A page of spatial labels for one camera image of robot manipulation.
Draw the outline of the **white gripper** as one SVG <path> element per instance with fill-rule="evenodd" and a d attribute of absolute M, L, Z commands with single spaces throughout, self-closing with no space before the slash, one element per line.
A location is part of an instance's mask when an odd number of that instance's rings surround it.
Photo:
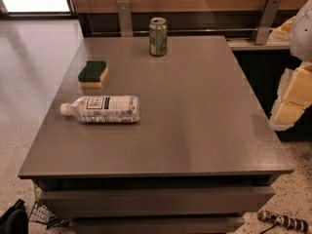
<path fill-rule="evenodd" d="M 274 131 L 291 128 L 312 105 L 312 63 L 303 61 L 295 70 L 286 68 L 281 76 L 269 125 Z"/>

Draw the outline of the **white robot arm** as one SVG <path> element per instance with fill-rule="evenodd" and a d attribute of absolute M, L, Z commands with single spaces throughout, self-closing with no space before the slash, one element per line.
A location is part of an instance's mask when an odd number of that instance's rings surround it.
<path fill-rule="evenodd" d="M 269 125 L 274 131 L 291 128 L 312 105 L 312 0 L 295 17 L 271 33 L 273 38 L 289 35 L 290 52 L 301 60 L 295 70 L 286 68 L 281 76 Z"/>

